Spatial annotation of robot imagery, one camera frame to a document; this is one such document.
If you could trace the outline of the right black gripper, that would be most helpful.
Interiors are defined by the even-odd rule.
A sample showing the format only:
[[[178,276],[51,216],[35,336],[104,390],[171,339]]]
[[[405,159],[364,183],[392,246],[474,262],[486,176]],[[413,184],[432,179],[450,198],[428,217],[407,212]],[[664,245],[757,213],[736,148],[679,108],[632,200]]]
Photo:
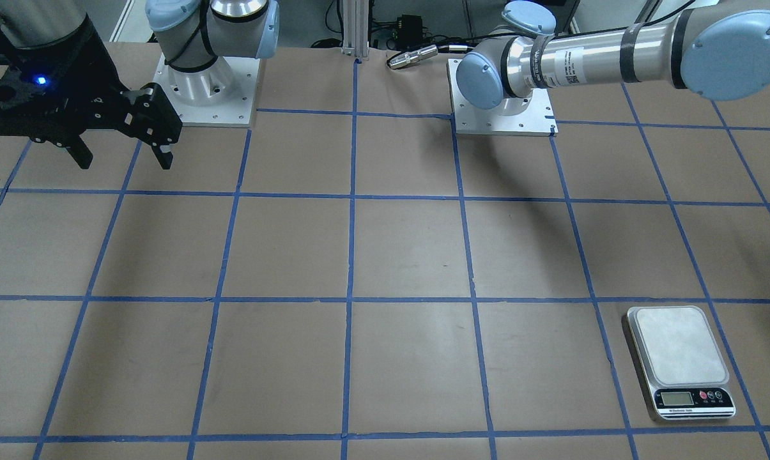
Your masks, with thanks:
[[[57,142],[80,169],[95,157],[80,138],[112,129],[148,144],[169,170],[183,123],[160,84],[128,90],[89,15],[61,39],[32,49],[0,23],[0,136]]]

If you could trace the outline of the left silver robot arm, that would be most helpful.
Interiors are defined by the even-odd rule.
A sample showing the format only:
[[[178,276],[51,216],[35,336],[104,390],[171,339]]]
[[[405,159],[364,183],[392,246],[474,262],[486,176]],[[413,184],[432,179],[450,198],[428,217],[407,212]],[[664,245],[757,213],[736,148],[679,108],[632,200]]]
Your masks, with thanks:
[[[770,1],[721,1],[569,37],[498,28],[464,55],[454,80],[481,110],[535,90],[613,82],[667,81],[710,101],[740,100],[770,85]]]

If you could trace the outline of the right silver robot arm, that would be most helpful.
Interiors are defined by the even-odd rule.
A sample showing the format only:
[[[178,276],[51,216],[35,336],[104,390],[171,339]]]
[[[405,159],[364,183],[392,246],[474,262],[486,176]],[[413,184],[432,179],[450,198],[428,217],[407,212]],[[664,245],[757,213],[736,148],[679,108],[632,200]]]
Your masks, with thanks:
[[[279,39],[276,1],[148,1],[166,82],[135,90],[119,78],[86,9],[76,1],[0,1],[0,136],[65,149],[81,169],[93,154],[89,129],[111,129],[151,146],[163,169],[190,107],[224,102],[238,81],[228,58],[271,58]]]

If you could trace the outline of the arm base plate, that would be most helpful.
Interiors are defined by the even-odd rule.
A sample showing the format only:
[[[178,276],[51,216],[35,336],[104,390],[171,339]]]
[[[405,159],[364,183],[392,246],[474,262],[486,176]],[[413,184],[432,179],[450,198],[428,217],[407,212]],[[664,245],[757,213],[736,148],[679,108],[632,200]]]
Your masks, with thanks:
[[[448,60],[450,97],[455,131],[463,135],[551,136],[558,132],[548,92],[536,88],[527,98],[508,98],[498,107],[482,110],[467,101],[458,88],[460,59]]]
[[[196,73],[174,70],[160,56],[153,81],[160,85],[184,127],[250,128],[264,61],[221,56]]]

